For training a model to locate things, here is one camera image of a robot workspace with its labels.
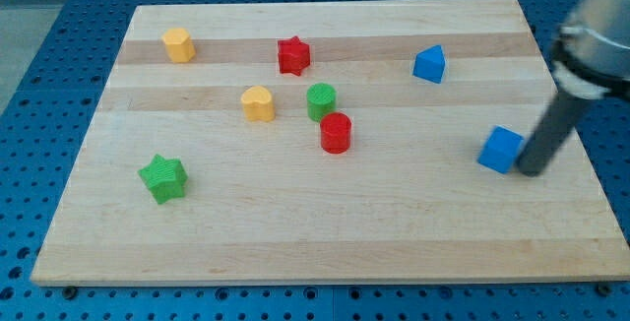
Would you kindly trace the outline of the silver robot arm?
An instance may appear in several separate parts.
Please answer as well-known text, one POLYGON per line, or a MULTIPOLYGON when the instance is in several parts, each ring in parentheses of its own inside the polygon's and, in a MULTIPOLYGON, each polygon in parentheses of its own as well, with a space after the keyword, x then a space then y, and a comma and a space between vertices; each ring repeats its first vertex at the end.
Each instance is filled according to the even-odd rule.
POLYGON ((552 75, 581 99, 629 98, 629 0, 580 0, 558 27, 552 75))

